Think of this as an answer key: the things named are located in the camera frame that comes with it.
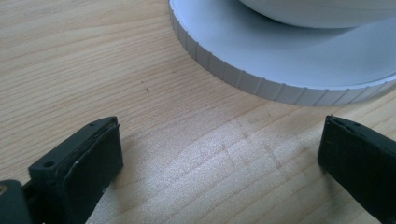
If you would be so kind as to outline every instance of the white plastic object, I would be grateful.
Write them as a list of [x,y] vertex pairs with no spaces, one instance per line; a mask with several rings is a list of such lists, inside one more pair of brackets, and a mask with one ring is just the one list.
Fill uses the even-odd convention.
[[287,24],[346,28],[396,16],[395,0],[240,0],[262,15]]
[[170,0],[182,46],[224,82],[294,105],[344,105],[396,84],[396,20],[308,29],[269,20],[238,0]]

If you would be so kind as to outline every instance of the wood grain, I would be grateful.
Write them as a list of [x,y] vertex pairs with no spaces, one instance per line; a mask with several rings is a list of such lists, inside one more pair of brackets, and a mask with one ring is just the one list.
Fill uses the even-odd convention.
[[0,177],[118,116],[125,167],[88,223],[377,223],[317,163],[326,115],[396,139],[396,91],[283,105],[197,64],[166,0],[0,2]]

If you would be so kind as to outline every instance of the small hole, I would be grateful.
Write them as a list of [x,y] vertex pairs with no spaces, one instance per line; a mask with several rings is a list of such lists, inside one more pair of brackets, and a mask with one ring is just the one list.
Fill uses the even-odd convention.
[[0,195],[6,193],[8,187],[6,185],[0,185]]
[[50,168],[51,166],[55,165],[55,161],[46,161],[43,166],[45,168]]

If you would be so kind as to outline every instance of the wooden table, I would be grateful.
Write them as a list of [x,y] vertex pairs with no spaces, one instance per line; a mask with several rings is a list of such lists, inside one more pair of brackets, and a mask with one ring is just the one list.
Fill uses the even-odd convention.
[[317,162],[326,115],[396,139],[396,91],[345,106],[241,92],[181,47],[166,0],[0,3],[0,176],[118,116],[125,167],[88,223],[377,223]]

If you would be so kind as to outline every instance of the black clamp jaw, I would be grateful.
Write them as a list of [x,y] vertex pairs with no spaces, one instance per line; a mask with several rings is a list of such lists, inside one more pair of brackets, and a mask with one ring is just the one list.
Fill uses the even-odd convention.
[[94,121],[33,163],[24,186],[0,181],[0,223],[85,223],[123,166],[119,126]]
[[319,164],[380,222],[396,224],[396,142],[347,119],[326,118]]

